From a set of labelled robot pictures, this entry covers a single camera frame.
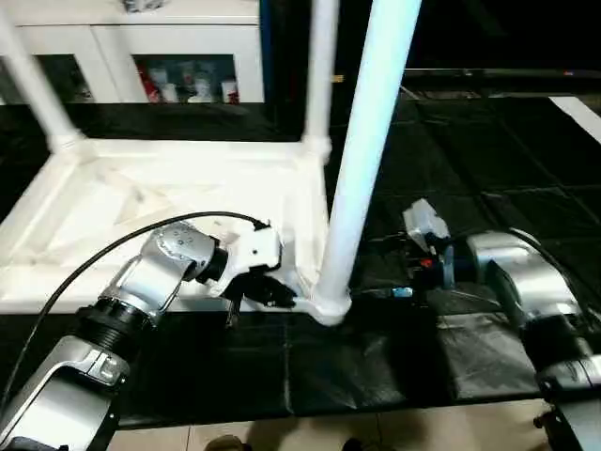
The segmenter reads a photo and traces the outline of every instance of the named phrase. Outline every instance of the white strip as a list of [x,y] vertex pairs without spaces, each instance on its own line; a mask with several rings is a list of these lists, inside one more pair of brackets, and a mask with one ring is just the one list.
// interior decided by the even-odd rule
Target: white strip
[[601,144],[601,117],[577,97],[550,97],[564,113]]

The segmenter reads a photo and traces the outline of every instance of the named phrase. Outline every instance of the floor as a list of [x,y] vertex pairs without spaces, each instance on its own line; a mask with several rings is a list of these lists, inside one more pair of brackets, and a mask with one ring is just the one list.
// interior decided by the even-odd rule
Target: floor
[[287,418],[246,423],[119,431],[109,451],[203,451],[225,434],[254,451],[339,451],[349,437],[380,445],[370,451],[547,451],[532,419],[541,400],[427,410]]

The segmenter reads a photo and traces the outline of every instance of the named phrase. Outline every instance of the glass cabinet door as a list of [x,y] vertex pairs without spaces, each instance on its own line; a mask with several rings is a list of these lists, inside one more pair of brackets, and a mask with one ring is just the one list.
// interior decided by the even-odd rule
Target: glass cabinet door
[[[42,54],[37,59],[58,98],[64,103],[94,101],[82,71],[72,54]],[[0,98],[5,104],[24,103],[23,97],[0,59]]]
[[264,101],[257,25],[92,28],[124,101]]
[[239,103],[231,54],[135,54],[150,102]]

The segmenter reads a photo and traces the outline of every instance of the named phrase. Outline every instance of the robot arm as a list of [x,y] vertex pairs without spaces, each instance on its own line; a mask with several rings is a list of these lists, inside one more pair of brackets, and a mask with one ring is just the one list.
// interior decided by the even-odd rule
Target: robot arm
[[601,355],[586,339],[578,300],[560,269],[523,232],[486,232],[451,240],[425,200],[404,213],[408,237],[435,262],[434,276],[416,277],[444,288],[456,281],[492,288],[519,334],[551,411],[535,420],[557,450],[601,447]]
[[[182,281],[195,279],[207,286],[208,296],[220,296],[241,274],[279,263],[280,243],[270,227],[242,235],[226,248],[187,223],[156,229],[98,301],[78,311],[74,333],[56,344],[8,405],[0,449],[83,451],[96,445],[95,438],[102,440],[98,432],[105,429],[110,439],[118,422],[111,403],[146,331],[159,325]],[[275,279],[270,285],[286,289]],[[244,290],[237,294],[234,310]]]

